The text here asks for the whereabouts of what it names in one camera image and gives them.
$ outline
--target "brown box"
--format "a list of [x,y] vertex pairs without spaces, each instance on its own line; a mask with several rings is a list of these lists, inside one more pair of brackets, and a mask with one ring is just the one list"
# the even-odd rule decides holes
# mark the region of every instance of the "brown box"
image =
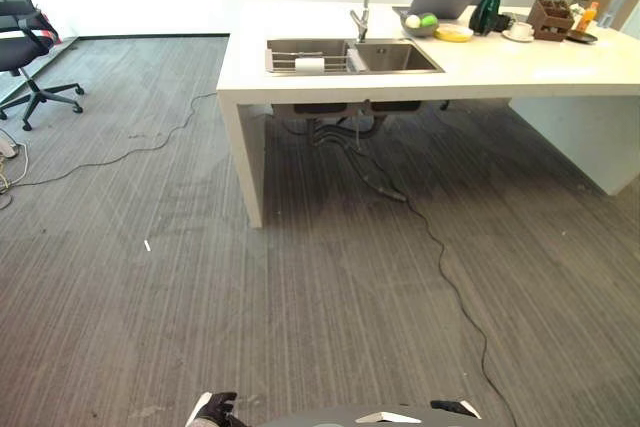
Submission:
[[536,0],[527,23],[533,26],[533,37],[562,42],[571,27],[573,16],[564,0]]

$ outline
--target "fruit bowl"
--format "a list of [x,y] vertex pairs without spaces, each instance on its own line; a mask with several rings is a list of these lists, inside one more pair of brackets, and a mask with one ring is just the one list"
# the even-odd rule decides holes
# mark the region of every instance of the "fruit bowl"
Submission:
[[[418,17],[422,18],[426,15],[429,15],[429,12],[426,12],[424,14],[415,14]],[[432,36],[433,33],[436,31],[436,29],[438,28],[439,22],[436,19],[436,23],[435,24],[431,24],[431,25],[427,25],[426,27],[417,27],[417,28],[412,28],[412,27],[408,27],[406,24],[406,20],[407,20],[408,15],[405,13],[400,13],[400,23],[402,24],[402,29],[409,35],[411,35],[412,37],[429,37]]]

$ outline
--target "sink basin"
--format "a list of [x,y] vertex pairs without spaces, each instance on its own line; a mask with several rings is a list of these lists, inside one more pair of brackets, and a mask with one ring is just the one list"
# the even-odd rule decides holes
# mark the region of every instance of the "sink basin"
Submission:
[[[296,59],[324,57],[324,70],[296,70]],[[409,39],[274,39],[267,41],[267,71],[281,75],[427,74],[444,72]]]
[[443,72],[410,40],[365,40],[355,48],[368,70],[376,74]]

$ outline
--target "paper towel roll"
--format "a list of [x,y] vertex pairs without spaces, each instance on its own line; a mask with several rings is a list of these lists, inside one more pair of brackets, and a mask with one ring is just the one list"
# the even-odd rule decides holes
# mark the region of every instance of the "paper towel roll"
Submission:
[[298,57],[296,72],[324,72],[323,57]]

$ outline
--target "black office chair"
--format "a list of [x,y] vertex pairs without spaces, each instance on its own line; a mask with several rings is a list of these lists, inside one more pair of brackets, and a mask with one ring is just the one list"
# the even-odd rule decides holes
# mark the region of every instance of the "black office chair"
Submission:
[[[33,31],[51,32],[50,37],[36,35]],[[58,40],[58,33],[51,26],[46,17],[36,9],[31,0],[0,0],[0,32],[22,32],[22,37],[0,39],[0,72],[10,72],[18,77],[22,74],[27,85],[31,89],[31,94],[18,99],[11,100],[0,105],[0,119],[6,120],[5,110],[16,105],[29,103],[22,117],[24,130],[31,130],[29,117],[40,102],[55,100],[73,105],[73,111],[82,113],[82,107],[75,100],[56,95],[63,90],[76,89],[79,95],[84,94],[84,90],[78,84],[60,85],[48,89],[40,89],[36,83],[24,71],[23,67],[29,65],[33,59],[41,55],[47,55],[54,43]]]

